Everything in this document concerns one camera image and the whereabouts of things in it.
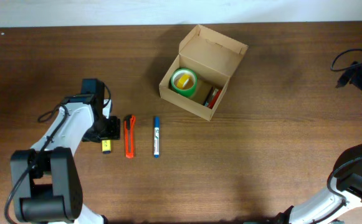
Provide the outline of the yellow highlighter pen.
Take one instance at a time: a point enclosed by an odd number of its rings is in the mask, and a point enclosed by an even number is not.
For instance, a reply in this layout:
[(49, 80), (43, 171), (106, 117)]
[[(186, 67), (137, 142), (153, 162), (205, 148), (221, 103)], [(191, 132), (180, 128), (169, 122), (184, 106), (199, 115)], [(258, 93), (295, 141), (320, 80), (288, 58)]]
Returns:
[(102, 141), (102, 153), (110, 154), (112, 151), (111, 140), (103, 140)]

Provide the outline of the small yellow tape roll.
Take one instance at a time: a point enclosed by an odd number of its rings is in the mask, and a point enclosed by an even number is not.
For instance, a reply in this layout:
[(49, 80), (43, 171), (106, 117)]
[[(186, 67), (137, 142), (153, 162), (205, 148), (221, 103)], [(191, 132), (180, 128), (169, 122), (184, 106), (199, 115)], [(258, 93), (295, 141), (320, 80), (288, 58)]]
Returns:
[(184, 73), (178, 79), (176, 87), (183, 90), (186, 88), (186, 85), (189, 83), (189, 81), (190, 81), (190, 76), (187, 73)]

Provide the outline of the green tape roll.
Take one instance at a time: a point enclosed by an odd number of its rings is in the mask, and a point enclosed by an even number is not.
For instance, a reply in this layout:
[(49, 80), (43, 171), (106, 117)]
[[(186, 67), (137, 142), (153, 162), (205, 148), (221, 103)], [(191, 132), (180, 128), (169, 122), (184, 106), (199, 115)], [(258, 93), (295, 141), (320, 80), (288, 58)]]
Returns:
[(198, 78), (192, 70), (179, 68), (172, 74), (170, 84), (176, 93), (189, 98), (196, 91)]

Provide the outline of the brown cardboard box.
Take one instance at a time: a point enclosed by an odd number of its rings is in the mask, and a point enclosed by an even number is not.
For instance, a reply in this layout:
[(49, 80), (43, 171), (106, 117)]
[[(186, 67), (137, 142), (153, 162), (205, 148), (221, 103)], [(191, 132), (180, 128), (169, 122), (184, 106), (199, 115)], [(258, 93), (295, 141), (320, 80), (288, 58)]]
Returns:
[[(242, 42), (196, 25), (180, 42), (177, 57), (160, 81), (160, 97), (205, 120), (211, 120), (248, 48)], [(176, 93), (171, 87), (171, 76), (179, 68), (192, 70), (198, 78), (196, 91), (189, 98)], [(222, 91), (210, 109), (203, 104), (212, 87)]]

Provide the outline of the red black stapler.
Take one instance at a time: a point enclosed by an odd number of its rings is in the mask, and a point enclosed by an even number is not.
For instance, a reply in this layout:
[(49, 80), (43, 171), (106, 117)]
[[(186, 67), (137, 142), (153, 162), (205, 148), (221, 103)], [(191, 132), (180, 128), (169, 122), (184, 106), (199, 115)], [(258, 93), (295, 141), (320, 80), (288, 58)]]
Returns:
[(219, 95), (221, 94), (221, 89), (218, 89), (216, 87), (212, 87), (210, 89), (209, 94), (207, 95), (205, 101), (204, 101), (204, 106), (207, 108), (212, 109), (213, 106), (215, 105), (217, 99), (219, 98)]

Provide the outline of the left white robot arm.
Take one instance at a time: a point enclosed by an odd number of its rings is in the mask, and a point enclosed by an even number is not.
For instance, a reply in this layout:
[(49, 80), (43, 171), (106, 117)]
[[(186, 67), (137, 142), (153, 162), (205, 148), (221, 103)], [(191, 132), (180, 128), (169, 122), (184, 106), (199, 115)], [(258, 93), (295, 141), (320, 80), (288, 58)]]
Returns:
[(107, 223), (83, 202), (74, 155), (81, 142), (120, 138), (120, 119), (111, 110), (110, 90), (90, 78), (82, 80), (79, 94), (39, 116), (40, 123), (54, 122), (29, 149), (11, 156), (12, 190), (4, 206), (8, 223)]

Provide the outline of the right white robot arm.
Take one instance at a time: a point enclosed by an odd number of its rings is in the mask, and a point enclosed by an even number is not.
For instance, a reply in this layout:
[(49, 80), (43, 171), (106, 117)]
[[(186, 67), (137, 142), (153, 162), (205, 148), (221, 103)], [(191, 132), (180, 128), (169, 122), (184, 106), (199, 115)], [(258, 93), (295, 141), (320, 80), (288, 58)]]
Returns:
[[(357, 62), (342, 74), (337, 87), (347, 83), (362, 91), (362, 67)], [(359, 207), (362, 207), (362, 144), (339, 156), (325, 188), (306, 202), (279, 213), (272, 223), (337, 223), (339, 216)]]

